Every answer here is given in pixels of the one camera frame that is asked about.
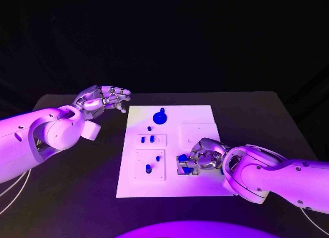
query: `black curtain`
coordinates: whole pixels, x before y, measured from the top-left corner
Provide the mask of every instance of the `black curtain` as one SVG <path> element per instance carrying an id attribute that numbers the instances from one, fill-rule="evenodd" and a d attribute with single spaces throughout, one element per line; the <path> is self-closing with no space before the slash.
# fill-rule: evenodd
<path id="1" fill-rule="evenodd" d="M 93 85 L 275 91 L 329 160 L 329 1 L 0 2 L 0 118 Z"/>

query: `white board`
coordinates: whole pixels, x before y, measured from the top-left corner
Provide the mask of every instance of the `white board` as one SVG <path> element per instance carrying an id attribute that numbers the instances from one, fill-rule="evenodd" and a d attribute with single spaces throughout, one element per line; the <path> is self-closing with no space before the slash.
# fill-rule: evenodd
<path id="1" fill-rule="evenodd" d="M 161 108 L 168 120 L 158 125 L 154 115 Z M 233 196 L 223 187 L 221 170 L 200 170 L 197 176 L 178 174 L 177 157 L 190 154 L 204 137 L 220 141 L 210 105 L 131 106 L 116 197 Z M 152 165 L 151 173 L 146 164 Z"/>

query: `black table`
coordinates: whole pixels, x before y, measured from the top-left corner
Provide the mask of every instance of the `black table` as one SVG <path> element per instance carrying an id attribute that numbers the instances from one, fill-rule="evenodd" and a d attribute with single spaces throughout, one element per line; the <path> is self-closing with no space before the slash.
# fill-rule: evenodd
<path id="1" fill-rule="evenodd" d="M 74 98 L 46 95 L 35 110 L 69 105 Z M 126 105 L 128 110 L 129 105 L 211 105 L 226 144 L 255 144 L 288 158 L 317 160 L 275 92 L 133 94 Z M 262 205 L 240 196 L 116 198 L 128 114 L 109 110 L 93 121 L 102 125 L 96 141 L 82 138 L 33 169 L 24 192 L 0 215 L 0 237 L 109 238 L 148 225 L 185 220 L 239 224 L 280 237 L 328 237 L 275 193 Z M 0 192 L 15 180 L 0 184 Z M 0 198 L 0 210 L 23 183 Z M 329 232 L 329 215 L 306 212 Z"/>

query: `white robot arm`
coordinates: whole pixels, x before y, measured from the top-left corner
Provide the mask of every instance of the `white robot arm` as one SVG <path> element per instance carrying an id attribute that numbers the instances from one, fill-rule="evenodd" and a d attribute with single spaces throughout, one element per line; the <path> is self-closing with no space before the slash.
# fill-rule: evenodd
<path id="1" fill-rule="evenodd" d="M 125 113 L 122 101 L 131 100 L 129 95 L 128 89 L 95 85 L 72 105 L 0 120 L 0 183 L 72 148 L 80 136 L 96 140 L 100 125 L 89 120 L 106 109 L 118 108 Z"/>
<path id="2" fill-rule="evenodd" d="M 221 169 L 224 188 L 262 204 L 272 192 L 301 208 L 329 214 L 329 162 L 289 160 L 255 145 L 231 148 L 203 138 L 182 165 Z"/>

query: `cable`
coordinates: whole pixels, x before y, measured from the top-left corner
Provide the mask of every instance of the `cable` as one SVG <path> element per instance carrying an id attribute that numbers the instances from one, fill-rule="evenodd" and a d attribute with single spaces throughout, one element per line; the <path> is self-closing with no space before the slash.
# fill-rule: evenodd
<path id="1" fill-rule="evenodd" d="M 30 176 L 31 176 L 31 170 L 30 170 L 30 174 L 28 174 L 27 180 L 25 180 L 25 182 L 24 182 L 24 187 L 25 187 L 25 185 L 27 185 L 27 182 L 28 182 Z M 5 210 L 10 208 L 10 206 L 11 206 L 12 203 L 14 203 L 14 201 L 17 200 L 18 196 L 21 195 L 23 190 L 24 190 L 24 187 L 23 187 L 23 189 L 21 189 L 21 191 L 20 191 L 20 193 L 18 193 L 15 199 L 12 200 L 12 202 L 10 203 L 10 205 L 7 206 L 7 208 L 0 211 L 0 214 L 2 214 L 2 213 L 5 212 Z"/>
<path id="2" fill-rule="evenodd" d="M 17 183 L 20 182 L 20 180 L 24 178 L 27 172 L 24 172 L 24 174 L 21 175 L 18 181 L 15 182 L 15 184 L 0 193 L 0 197 L 5 195 L 5 193 L 14 188 L 14 186 L 17 185 Z"/>
<path id="3" fill-rule="evenodd" d="M 314 223 L 314 225 L 329 235 L 329 233 L 317 225 L 317 223 L 314 222 L 314 220 L 311 219 L 311 217 L 308 216 L 308 214 L 306 214 L 306 212 L 305 212 L 305 210 L 304 210 L 304 208 L 301 208 L 302 209 L 302 211 L 304 211 L 304 213 L 305 213 L 305 215 L 306 215 L 306 217 L 308 217 L 308 219 L 311 220 L 311 222 Z"/>

